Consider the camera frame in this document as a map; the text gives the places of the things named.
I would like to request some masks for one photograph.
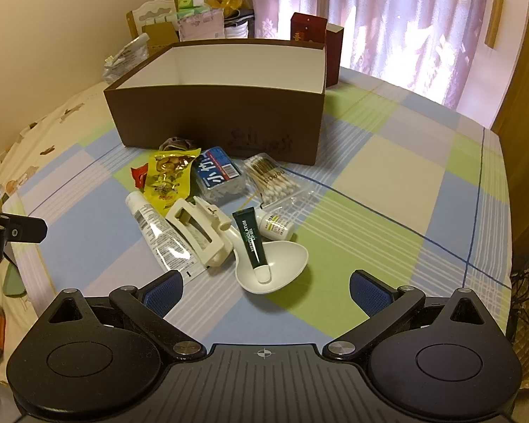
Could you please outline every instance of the blue package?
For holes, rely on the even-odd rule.
[[[200,154],[194,163],[194,169],[207,189],[241,176],[241,172],[219,146],[207,149]]]

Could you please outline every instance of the plaid tablecloth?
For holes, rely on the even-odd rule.
[[[472,288],[505,328],[511,230],[498,137],[382,80],[344,69],[340,79],[326,92],[317,164],[287,166],[314,192],[293,215],[308,267],[266,296],[240,288],[232,259],[192,280],[166,318],[206,347],[322,346],[366,319],[348,293],[357,268],[427,295]],[[39,122],[24,139],[34,150],[24,141],[16,148],[18,172],[26,175],[4,209],[49,226],[39,246],[14,248],[38,314],[63,288],[106,295],[162,274],[124,204],[134,189],[130,167],[149,152],[122,145],[102,88]],[[38,152],[50,145],[57,154]],[[8,157],[13,164],[16,156]],[[223,209],[256,203],[247,196]]]

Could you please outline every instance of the white bottle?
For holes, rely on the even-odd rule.
[[[269,240],[290,240],[296,225],[276,213],[255,208],[259,232]]]

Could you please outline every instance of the open cardboard box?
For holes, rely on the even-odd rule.
[[[160,50],[104,94],[125,146],[157,149],[180,136],[313,165],[325,81],[323,44],[207,40]]]

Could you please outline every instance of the clear plastic bag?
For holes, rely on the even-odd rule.
[[[312,194],[307,181],[292,175],[266,153],[244,161],[245,173],[261,196],[261,207],[274,210],[281,204],[297,204]]]
[[[105,61],[104,72],[102,73],[104,81],[112,84],[149,57],[148,40],[149,35],[141,33],[132,42],[127,43],[115,56],[109,56]]]

